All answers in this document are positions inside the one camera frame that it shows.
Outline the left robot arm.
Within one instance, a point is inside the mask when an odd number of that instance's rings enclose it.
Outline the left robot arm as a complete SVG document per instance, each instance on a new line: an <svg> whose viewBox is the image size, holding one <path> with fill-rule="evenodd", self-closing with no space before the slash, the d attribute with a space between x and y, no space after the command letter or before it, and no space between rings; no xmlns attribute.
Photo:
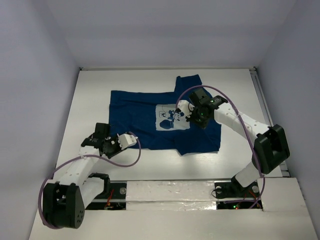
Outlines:
<svg viewBox="0 0 320 240"><path fill-rule="evenodd" d="M79 228L92 201L110 200L115 192L109 175L95 171L98 162L107 162L136 143L128 132L111 135L109 124L97 123L64 174L55 182L43 184L39 208L43 223L52 229Z"/></svg>

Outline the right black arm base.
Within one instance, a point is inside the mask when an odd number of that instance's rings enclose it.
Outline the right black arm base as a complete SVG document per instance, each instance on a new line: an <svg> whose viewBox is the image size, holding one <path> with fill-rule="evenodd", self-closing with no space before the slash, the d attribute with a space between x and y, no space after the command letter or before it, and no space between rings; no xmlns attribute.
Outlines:
<svg viewBox="0 0 320 240"><path fill-rule="evenodd" d="M256 181L241 190L232 189L230 181L218 181L214 183L211 195L216 199L217 210L263 209L262 201L257 201L260 189Z"/></svg>

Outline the blue printed t-shirt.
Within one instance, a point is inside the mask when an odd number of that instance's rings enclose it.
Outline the blue printed t-shirt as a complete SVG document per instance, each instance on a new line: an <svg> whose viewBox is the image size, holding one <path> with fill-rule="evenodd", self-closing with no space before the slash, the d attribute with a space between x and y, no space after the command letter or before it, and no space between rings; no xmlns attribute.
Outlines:
<svg viewBox="0 0 320 240"><path fill-rule="evenodd" d="M175 109L178 98L185 90L201 84L199 75L178 76L173 92L111 91L111 135L133 132L143 149L177 150L181 156L219 151L220 124L210 121L202 129L188 122L186 115Z"/></svg>

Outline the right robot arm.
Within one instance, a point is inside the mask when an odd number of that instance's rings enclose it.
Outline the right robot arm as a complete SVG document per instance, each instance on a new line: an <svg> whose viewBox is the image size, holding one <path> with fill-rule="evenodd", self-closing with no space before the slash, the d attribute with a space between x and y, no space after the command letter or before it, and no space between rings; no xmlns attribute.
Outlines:
<svg viewBox="0 0 320 240"><path fill-rule="evenodd" d="M249 186L268 175L290 156L285 130L282 126L258 122L240 112L227 96L209 96L203 88L189 95L187 119L201 128L210 120L225 125L244 137L252 152L251 162L234 175L227 186L221 187L218 198L225 194L242 196Z"/></svg>

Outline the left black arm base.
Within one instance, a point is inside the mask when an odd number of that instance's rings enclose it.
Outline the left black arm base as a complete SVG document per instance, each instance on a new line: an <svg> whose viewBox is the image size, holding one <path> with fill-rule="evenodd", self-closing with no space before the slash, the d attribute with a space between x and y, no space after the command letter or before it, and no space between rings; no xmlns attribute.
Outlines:
<svg viewBox="0 0 320 240"><path fill-rule="evenodd" d="M99 194L87 207L86 210L125 210L126 209L126 181L112 181L109 193Z"/></svg>

